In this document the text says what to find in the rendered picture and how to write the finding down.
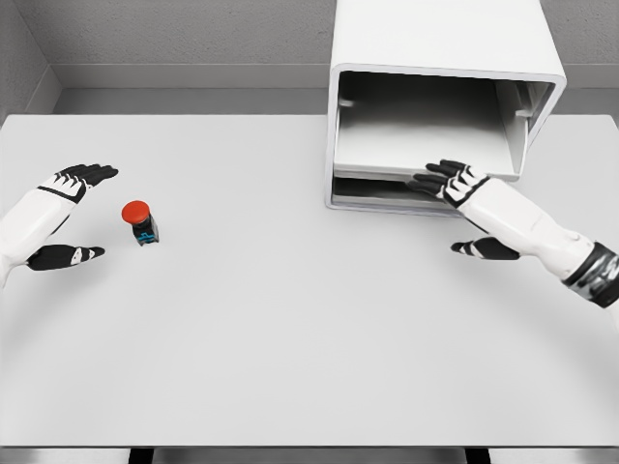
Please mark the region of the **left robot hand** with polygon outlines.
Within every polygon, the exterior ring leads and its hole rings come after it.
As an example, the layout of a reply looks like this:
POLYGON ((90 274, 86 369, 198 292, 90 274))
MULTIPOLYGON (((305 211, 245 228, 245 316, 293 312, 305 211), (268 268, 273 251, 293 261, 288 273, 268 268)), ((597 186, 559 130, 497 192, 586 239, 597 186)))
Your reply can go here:
POLYGON ((46 240, 67 221, 89 190, 117 174, 110 165, 78 164, 26 192, 0 219, 0 288, 19 266, 38 272, 59 270, 104 255, 99 246, 49 245, 46 240))

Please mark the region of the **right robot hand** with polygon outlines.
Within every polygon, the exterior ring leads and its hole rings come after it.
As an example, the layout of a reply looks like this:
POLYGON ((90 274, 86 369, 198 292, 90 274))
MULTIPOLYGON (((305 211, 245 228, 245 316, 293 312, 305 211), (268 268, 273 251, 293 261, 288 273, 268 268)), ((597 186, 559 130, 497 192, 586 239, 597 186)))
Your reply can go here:
POLYGON ((557 247, 562 229, 541 208, 505 182, 459 161, 443 159, 426 170, 406 186, 453 207, 486 233, 477 241, 452 244, 452 251, 490 260, 535 256, 554 275, 568 276, 571 265, 557 247))

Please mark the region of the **large white cabinet drawer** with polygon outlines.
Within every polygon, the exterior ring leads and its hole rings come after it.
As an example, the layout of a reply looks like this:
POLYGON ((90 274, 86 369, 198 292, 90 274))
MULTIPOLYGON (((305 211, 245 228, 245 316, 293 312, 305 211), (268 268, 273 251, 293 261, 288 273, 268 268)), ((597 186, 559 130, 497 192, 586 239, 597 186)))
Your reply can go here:
POLYGON ((335 175, 367 180, 405 180, 429 163, 456 160, 490 176, 520 177, 528 148, 528 120, 516 116, 455 120, 349 122, 341 125, 335 175))

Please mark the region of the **white tabletop storage cabinet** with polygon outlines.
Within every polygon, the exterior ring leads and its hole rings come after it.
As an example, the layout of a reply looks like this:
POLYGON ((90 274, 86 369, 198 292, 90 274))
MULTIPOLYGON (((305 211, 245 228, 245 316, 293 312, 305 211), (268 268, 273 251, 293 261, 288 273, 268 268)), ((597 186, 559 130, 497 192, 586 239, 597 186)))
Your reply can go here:
POLYGON ((326 203, 333 209, 450 216, 449 207, 336 201, 340 126, 519 116, 528 120, 527 155, 566 85, 540 0, 338 0, 329 70, 326 203))

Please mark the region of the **shallow white cabinet drawer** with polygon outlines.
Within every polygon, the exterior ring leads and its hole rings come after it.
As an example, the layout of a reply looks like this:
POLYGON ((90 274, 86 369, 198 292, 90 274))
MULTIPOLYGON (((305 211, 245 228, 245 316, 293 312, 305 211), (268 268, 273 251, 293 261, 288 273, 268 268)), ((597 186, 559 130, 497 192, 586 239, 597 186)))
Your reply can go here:
POLYGON ((383 208, 438 208, 446 205, 427 193, 411 190, 404 182, 335 178, 334 199, 338 202, 383 208))

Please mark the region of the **red button load switch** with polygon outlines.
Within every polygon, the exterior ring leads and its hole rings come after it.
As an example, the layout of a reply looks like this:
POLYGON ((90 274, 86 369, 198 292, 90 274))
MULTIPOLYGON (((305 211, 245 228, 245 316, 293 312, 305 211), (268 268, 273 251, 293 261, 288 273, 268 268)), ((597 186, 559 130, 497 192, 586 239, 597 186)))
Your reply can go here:
POLYGON ((158 226, 149 205, 144 201, 134 200, 127 203, 121 211, 121 216, 123 221, 132 227, 133 236, 141 246, 160 240, 158 226))

